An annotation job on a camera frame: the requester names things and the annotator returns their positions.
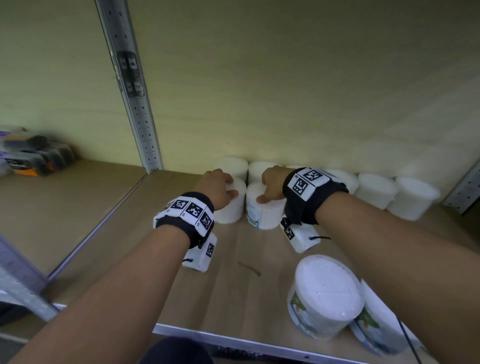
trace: white cylindrical container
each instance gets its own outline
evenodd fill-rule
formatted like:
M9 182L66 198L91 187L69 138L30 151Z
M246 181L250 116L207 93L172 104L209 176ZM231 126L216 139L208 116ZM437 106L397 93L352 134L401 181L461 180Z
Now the white cylindrical container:
M395 179L400 191L387 210L399 218L415 221L421 218L432 203L440 197L440 190L426 182L410 177Z
M298 168L305 168L305 166L300 164L287 164L285 168L293 168L294 170L297 170Z
M239 195L235 197L223 209L213 213L215 222L219 224L231 224L232 222L240 220L243 215L243 206L245 202L245 193L247 186L239 177L233 177L233 183L227 184L227 191L237 190Z
M398 193L398 185L391 178L374 173L360 173L360 185L355 196L384 210Z
M287 304L297 327L315 339L327 340L362 311L360 282L339 261L310 255L297 266Z
M365 307L361 314L350 324L353 334L360 342L378 355L395 355L408 347L402 328L396 315L386 304L361 281L361 294ZM416 348L421 347L418 338L403 324L405 331Z
M257 197L265 192L266 186L254 182L247 188L247 220L254 227L262 230L276 228L282 220L286 198L259 204Z
M247 183L248 162L246 159L240 157L223 157L215 163L215 169L217 168Z
M360 185L359 179L356 175L345 172L344 170L325 170L330 174L338 177L347 186L348 192L354 194Z
M276 166L276 163L268 162L266 160L256 160L255 162L250 163L248 166L248 184L254 183L257 181L262 181L262 173L265 172L267 168Z

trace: black cable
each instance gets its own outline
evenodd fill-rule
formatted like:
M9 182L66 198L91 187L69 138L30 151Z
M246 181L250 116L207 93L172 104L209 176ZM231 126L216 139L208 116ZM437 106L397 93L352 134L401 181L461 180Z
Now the black cable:
M328 236L311 236L310 238L308 238L309 240L315 240L315 239L328 239L328 240L332 240L332 238L329 238Z
M407 339L407 342L408 342L410 348L411 348L412 351L413 351L413 355L415 355L415 359L417 359L418 364L422 364L422 362L421 362L421 360L420 360L420 357L419 357L418 354L417 354L417 351L416 351L415 348L413 347L412 342L410 341L410 338L408 337L408 334L407 334L407 332L405 331L405 328L403 327L402 321L400 321L400 319L398 318L398 316L396 317L396 319L398 320L398 323L400 324L400 328L402 329L403 334L405 335L405 338Z

